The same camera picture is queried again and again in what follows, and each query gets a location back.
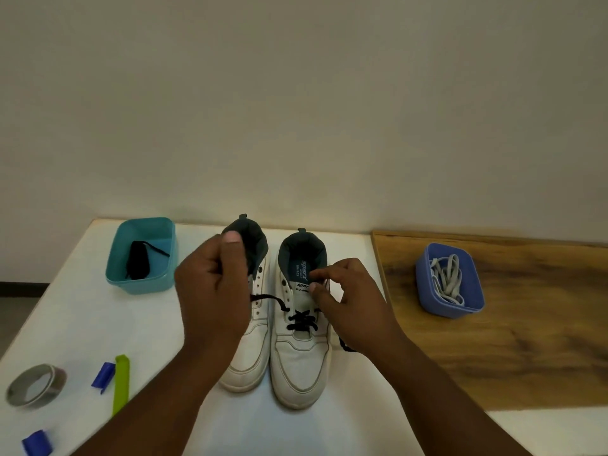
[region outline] shoe tongue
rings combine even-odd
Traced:
[[[308,292],[308,284],[300,282],[290,282],[289,285],[294,290],[294,314],[295,310],[298,312],[309,311],[309,315],[315,315],[314,313],[314,299]],[[308,340],[311,338],[311,333],[306,331],[294,331],[294,337],[300,340]]]

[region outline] hand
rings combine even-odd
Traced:
[[[349,347],[373,360],[386,343],[404,336],[391,307],[360,260],[344,259],[313,270],[310,276],[315,280],[329,278],[342,286],[341,303],[322,284],[312,283],[309,291]]]
[[[251,318],[247,260],[238,232],[215,235],[175,270],[187,352],[217,351],[224,370]]]

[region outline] white table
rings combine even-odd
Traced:
[[[11,408],[2,400],[0,448],[5,456],[23,455],[21,439],[38,429],[49,435],[53,456],[70,454],[110,417],[113,382],[103,395],[91,387],[103,362],[113,362],[118,354],[131,359],[133,396],[181,347],[184,333],[174,288],[132,296],[106,283],[106,260],[119,223],[100,219],[91,224],[0,362],[2,391],[20,372],[40,363],[64,368],[68,376],[59,397],[38,410]],[[221,230],[177,225],[179,260]],[[264,232],[275,265],[278,246],[294,231]],[[330,262],[358,257],[381,287],[369,236],[317,235]],[[341,296],[338,285],[332,292]],[[395,392],[360,354],[334,350],[327,387],[308,410],[286,410],[270,388],[268,372],[246,394],[214,387],[184,454],[422,456]],[[606,407],[491,416],[538,456],[608,454]]]

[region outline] white sneaker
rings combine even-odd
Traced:
[[[247,392],[262,381],[268,366],[269,322],[272,324],[274,307],[268,299],[256,300],[256,296],[269,291],[270,268],[266,259],[268,242],[260,226],[247,219],[247,214],[241,214],[236,221],[224,229],[224,231],[228,230],[236,230],[243,238],[252,303],[251,320],[247,331],[241,337],[237,352],[219,383],[231,392]]]
[[[321,396],[330,370],[330,324],[308,293],[308,274],[326,265],[325,245],[305,229],[278,251],[270,376],[277,399],[296,410]]]

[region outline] floor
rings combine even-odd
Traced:
[[[37,297],[0,298],[0,358],[19,333],[36,303]]]

